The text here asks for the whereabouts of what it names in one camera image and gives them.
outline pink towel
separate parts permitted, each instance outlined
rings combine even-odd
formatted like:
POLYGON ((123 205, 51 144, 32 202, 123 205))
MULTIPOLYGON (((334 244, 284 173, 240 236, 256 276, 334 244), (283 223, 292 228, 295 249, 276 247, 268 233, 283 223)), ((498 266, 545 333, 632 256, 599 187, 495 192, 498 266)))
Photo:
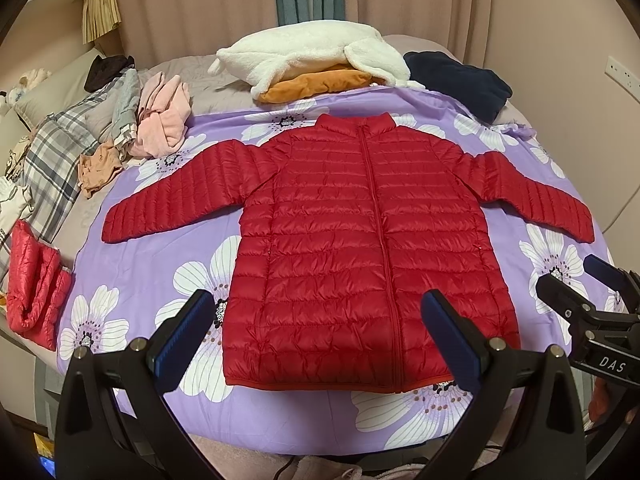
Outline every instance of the pink towel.
POLYGON ((146 82, 138 107, 138 134, 130 146, 133 156, 161 156, 177 152, 184 142, 184 122, 191 113, 189 89, 176 75, 164 81, 159 72, 146 82))

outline purple floral sheet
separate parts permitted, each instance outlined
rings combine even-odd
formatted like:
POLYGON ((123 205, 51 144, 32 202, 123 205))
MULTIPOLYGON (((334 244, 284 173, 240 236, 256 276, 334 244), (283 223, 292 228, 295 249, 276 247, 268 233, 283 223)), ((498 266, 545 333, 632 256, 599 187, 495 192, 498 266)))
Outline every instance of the purple floral sheet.
MULTIPOLYGON (((226 300, 228 294, 240 241, 241 210, 107 245, 100 234, 112 205, 166 177, 220 140, 260 145, 288 128, 314 124, 323 113, 348 117, 383 112, 425 135, 446 137, 473 155, 503 152, 529 178, 577 196, 562 169, 536 142, 533 130, 517 124, 482 126, 459 102, 436 92, 373 87, 286 106, 191 118, 188 138, 179 152, 123 172, 104 200, 76 258, 76 280, 58 335, 60 371, 66 370, 78 345, 90 346, 94 352, 114 351, 133 338, 151 335, 197 288, 211 291, 217 300, 226 300)), ((594 244, 579 244, 563 233, 527 224, 499 204, 483 210, 524 348, 543 350, 555 342, 568 350, 570 345, 568 324, 536 296, 534 285, 542 274, 554 273, 600 308, 622 307, 620 299, 585 274, 582 266, 590 253, 610 260, 598 229, 594 244)), ((211 327, 180 386, 165 396, 188 433, 264 452, 374 452, 450 433, 470 401, 470 395, 453 382, 388 395, 267 392, 227 386, 222 375, 223 332, 224 326, 222 332, 211 327)), ((118 392, 117 399, 130 413, 126 393, 118 392)))

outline wall socket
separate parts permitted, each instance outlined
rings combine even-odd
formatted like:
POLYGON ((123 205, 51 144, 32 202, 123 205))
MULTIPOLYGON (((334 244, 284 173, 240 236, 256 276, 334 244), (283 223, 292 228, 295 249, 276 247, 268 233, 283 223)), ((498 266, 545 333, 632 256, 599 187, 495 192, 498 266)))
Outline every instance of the wall socket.
POLYGON ((604 72, 640 103, 640 79, 637 76, 611 56, 607 59, 607 67, 604 72))

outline flower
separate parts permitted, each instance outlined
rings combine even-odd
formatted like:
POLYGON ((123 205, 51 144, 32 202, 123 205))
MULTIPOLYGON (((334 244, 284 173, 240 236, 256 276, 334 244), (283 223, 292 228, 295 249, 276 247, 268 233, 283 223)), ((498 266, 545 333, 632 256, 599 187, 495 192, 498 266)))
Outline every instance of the flower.
POLYGON ((71 310, 71 328, 60 334, 58 352, 62 360, 71 358, 79 346, 88 347, 93 353, 124 350, 129 322, 126 319, 106 321, 106 317, 118 304, 120 291, 101 285, 87 304, 84 296, 76 296, 71 310))
POLYGON ((435 135, 436 137, 440 137, 441 139, 445 138, 444 130, 439 126, 436 126, 435 124, 423 124, 419 128, 416 128, 415 125, 417 124, 417 121, 411 114, 391 114, 391 118, 396 122, 397 126, 408 126, 409 128, 414 128, 415 130, 420 130, 421 132, 435 135))
POLYGON ((233 386, 226 385, 222 373, 222 323, 239 243, 239 236, 223 241, 211 257, 208 271, 200 262, 187 262, 178 267, 174 274, 174 287, 184 298, 170 301, 156 314, 158 327, 165 319, 175 316, 197 289, 203 288, 213 294, 216 319, 180 381, 180 389, 185 394, 196 396, 204 392, 211 402, 222 402, 233 389, 233 386))
POLYGON ((351 402, 358 409, 356 428, 362 432, 388 428, 417 410, 386 441, 385 449, 395 449, 450 433, 471 402, 471 394, 449 381, 404 394, 351 392, 351 402))
POLYGON ((151 186, 154 182, 171 175, 175 170, 183 167, 194 156, 217 143, 216 140, 203 143, 206 138, 206 134, 187 137, 177 152, 162 158, 150 158, 146 160, 138 168, 136 181, 141 180, 142 182, 138 184, 135 192, 139 192, 141 189, 151 186))
POLYGON ((558 166, 553 160, 551 160, 551 157, 549 156, 549 154, 540 145, 540 143, 536 140, 535 137, 531 137, 527 141, 527 143, 532 145, 532 148, 530 148, 531 153, 533 153, 538 158, 538 160, 542 162, 542 164, 546 164, 550 162, 551 169, 556 174, 556 176, 558 176, 559 178, 565 178, 564 171, 562 171, 560 166, 558 166))
MULTIPOLYGON (((585 300, 588 300, 587 289, 584 288, 582 282, 576 279, 584 274, 584 267, 575 245, 571 244, 564 250, 564 236, 562 234, 548 229, 541 230, 536 225, 527 224, 527 233, 531 243, 521 241, 520 250, 533 264, 533 272, 529 279, 529 294, 536 300, 538 313, 552 312, 551 307, 543 303, 536 292, 538 278, 544 274, 551 273, 578 292, 585 300)), ((569 344, 571 341, 569 323, 564 317, 558 316, 558 314, 556 316, 560 322, 564 344, 569 344)))
POLYGON ((516 139, 502 132, 506 128, 503 128, 501 124, 483 126, 471 117, 458 114, 453 121, 453 125, 460 132, 460 135, 476 135, 488 148, 498 152, 505 152, 505 142, 510 146, 517 146, 518 144, 516 139))
POLYGON ((321 114, 329 113, 326 106, 315 106, 316 100, 313 98, 300 99, 285 105, 284 108, 245 115, 245 119, 257 124, 252 124, 242 131, 242 141, 262 137, 256 143, 257 146, 261 146, 284 130, 313 126, 321 114))
MULTIPOLYGON (((609 263, 615 267, 613 263, 613 257, 611 256, 611 251, 607 248, 607 258, 609 259, 609 263)), ((607 296, 607 301, 604 303, 604 311, 605 312, 626 312, 625 303, 622 301, 622 297, 620 293, 612 288, 607 289, 609 291, 609 295, 607 296)))

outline jacket's left sleeve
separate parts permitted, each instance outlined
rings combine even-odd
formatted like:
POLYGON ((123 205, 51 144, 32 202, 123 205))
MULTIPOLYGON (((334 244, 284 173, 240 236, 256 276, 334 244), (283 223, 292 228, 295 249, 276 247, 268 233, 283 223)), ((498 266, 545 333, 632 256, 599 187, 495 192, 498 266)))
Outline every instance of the jacket's left sleeve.
POLYGON ((214 144, 109 209, 102 241, 113 244, 171 231, 225 206, 241 205, 283 167, 289 153, 288 132, 260 148, 235 139, 214 144))
POLYGON ((562 190, 527 178, 503 154, 472 156, 457 144, 437 137, 431 143, 436 156, 480 202, 502 200, 529 221, 563 229, 579 242, 595 240, 587 206, 562 190))

